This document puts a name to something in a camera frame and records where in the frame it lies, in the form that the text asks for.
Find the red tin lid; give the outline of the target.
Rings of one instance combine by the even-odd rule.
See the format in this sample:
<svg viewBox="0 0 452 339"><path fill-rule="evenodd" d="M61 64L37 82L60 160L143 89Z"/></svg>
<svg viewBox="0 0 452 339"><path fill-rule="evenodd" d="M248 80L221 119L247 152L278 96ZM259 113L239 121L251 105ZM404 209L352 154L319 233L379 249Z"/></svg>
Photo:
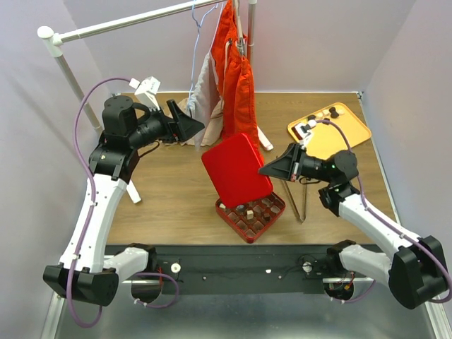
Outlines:
<svg viewBox="0 0 452 339"><path fill-rule="evenodd" d="M259 174L263 160L245 133L238 133L201 156L222 203L233 208L273 192L269 177Z"/></svg>

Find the metal tongs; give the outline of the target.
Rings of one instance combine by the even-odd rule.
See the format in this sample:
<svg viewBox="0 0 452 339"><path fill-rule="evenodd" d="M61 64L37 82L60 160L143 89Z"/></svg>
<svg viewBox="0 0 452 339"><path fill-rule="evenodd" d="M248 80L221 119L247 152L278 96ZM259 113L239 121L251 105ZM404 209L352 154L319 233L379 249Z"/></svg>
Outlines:
<svg viewBox="0 0 452 339"><path fill-rule="evenodd" d="M301 193L297 196L290 188L287 181L280 179L280 183L289 198L289 203L294 213L295 219L298 223L302 224L306 221L307 218L307 198L308 198L308 189L307 189L307 181L305 178L301 178L299 183L301 184Z"/></svg>

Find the tan square chocolate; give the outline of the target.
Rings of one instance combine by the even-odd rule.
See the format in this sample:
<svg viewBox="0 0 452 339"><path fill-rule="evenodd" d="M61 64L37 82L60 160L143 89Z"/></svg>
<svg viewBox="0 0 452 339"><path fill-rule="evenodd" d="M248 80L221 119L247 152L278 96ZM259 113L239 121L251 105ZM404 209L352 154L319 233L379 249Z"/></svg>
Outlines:
<svg viewBox="0 0 452 339"><path fill-rule="evenodd" d="M248 211L246 212L246 218L247 218L248 220L253 219L253 218L254 218L254 212L253 212L252 210L248 210Z"/></svg>

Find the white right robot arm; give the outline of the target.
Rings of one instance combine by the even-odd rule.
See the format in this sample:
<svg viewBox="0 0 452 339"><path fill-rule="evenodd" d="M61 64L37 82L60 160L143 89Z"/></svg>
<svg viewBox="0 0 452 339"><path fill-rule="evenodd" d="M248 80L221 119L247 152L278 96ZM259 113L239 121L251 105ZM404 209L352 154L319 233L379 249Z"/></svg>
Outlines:
<svg viewBox="0 0 452 339"><path fill-rule="evenodd" d="M341 150L322 160L308 155L300 144L291 143L258 172L291 182L302 177L325 182L326 187L319 189L323 207L357 226L380 248L375 253L349 240L332 246L324 261L330 275L361 273L385 285L407 309L425 302L439 303L441 293L451 292L451 276L439 240L418 236L368 202L363 191L351 183L359 176L353 152Z"/></svg>

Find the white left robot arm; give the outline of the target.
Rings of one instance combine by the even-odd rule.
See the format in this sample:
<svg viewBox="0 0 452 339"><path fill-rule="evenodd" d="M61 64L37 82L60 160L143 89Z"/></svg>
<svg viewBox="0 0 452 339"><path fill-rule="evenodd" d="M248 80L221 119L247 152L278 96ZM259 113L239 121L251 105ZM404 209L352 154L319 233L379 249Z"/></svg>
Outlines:
<svg viewBox="0 0 452 339"><path fill-rule="evenodd" d="M61 297L106 307L119 283L137 274L151 278L157 268L155 248L132 244L106 261L104 252L114 214L140 160L139 149L155 141L187 141L202 131L202 122L168 100L170 115L130 97L104 103L104 130L88 158L88 180L81 214L58 264L46 266L43 280Z"/></svg>

